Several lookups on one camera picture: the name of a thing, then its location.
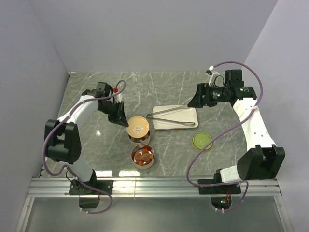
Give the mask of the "orange chicken wing piece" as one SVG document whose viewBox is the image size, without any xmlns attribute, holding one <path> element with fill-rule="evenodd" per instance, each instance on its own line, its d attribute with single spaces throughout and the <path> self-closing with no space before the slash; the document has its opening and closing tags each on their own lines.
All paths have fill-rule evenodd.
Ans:
<svg viewBox="0 0 309 232">
<path fill-rule="evenodd" d="M 145 160 L 145 159 L 150 158 L 151 155 L 152 155 L 152 152 L 151 152 L 150 150 L 144 148 L 144 149 L 141 151 L 141 156 L 140 156 L 140 157 L 141 157 L 142 159 Z"/>
</svg>

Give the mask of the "large orange fish piece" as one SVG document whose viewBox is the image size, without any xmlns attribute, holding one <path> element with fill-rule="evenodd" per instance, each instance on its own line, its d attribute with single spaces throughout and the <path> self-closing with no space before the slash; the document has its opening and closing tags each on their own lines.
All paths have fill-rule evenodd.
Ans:
<svg viewBox="0 0 309 232">
<path fill-rule="evenodd" d="M 136 153 L 134 155 L 134 162 L 139 165 L 142 166 L 144 164 L 144 158 L 143 158 L 143 154 L 142 153 Z"/>
</svg>

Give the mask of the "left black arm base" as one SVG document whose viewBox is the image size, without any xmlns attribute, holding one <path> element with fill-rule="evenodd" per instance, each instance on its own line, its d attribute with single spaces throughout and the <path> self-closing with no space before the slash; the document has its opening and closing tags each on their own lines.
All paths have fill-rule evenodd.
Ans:
<svg viewBox="0 0 309 232">
<path fill-rule="evenodd" d="M 71 180 L 69 195 L 103 195 L 112 194 L 112 180 L 95 180 L 93 183 L 81 183 L 79 180 Z"/>
</svg>

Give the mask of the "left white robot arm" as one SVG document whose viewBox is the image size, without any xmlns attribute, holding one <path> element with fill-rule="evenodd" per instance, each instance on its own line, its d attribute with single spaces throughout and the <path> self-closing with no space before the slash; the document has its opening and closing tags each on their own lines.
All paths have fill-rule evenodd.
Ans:
<svg viewBox="0 0 309 232">
<path fill-rule="evenodd" d="M 108 121 L 128 127 L 124 111 L 122 93 L 126 88 L 125 80 L 120 80 L 122 88 L 112 87 L 106 82 L 99 82 L 95 89 L 85 90 L 77 103 L 63 116 L 48 120 L 44 128 L 42 163 L 51 176 L 59 176 L 48 169 L 46 158 L 62 162 L 61 170 L 67 170 L 78 181 L 86 194 L 93 194 L 98 188 L 96 173 L 81 157 L 82 145 L 79 128 L 95 111 L 108 116 Z"/>
</svg>

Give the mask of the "beige round lid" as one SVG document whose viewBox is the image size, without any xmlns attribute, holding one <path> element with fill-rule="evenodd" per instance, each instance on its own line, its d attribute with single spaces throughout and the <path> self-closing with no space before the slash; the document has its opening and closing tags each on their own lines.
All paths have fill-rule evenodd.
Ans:
<svg viewBox="0 0 309 232">
<path fill-rule="evenodd" d="M 133 138 L 142 138 L 147 135 L 149 128 L 149 123 L 145 118 L 134 116 L 128 120 L 126 131 Z"/>
</svg>

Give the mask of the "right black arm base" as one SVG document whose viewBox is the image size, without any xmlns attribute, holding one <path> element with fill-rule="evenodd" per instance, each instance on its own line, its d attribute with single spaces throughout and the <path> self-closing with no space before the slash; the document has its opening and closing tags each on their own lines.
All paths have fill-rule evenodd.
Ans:
<svg viewBox="0 0 309 232">
<path fill-rule="evenodd" d="M 241 189 L 238 184 L 214 186 L 214 187 L 198 187 L 200 195 L 226 195 L 241 194 Z"/>
</svg>

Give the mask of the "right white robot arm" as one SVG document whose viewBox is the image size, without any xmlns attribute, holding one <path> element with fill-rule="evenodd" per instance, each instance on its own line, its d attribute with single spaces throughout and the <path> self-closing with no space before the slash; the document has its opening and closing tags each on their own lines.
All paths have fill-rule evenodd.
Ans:
<svg viewBox="0 0 309 232">
<path fill-rule="evenodd" d="M 230 183 L 245 180 L 274 179 L 285 158 L 285 150 L 278 147 L 270 137 L 258 104 L 260 97 L 253 87 L 246 87 L 242 80 L 242 70 L 226 70 L 223 86 L 217 86 L 215 79 L 220 74 L 213 66 L 206 71 L 210 75 L 208 83 L 200 83 L 189 102 L 189 107 L 213 107 L 218 102 L 228 102 L 240 120 L 245 135 L 247 151 L 237 164 L 219 169 L 214 175 L 213 188 L 224 193 Z"/>
</svg>

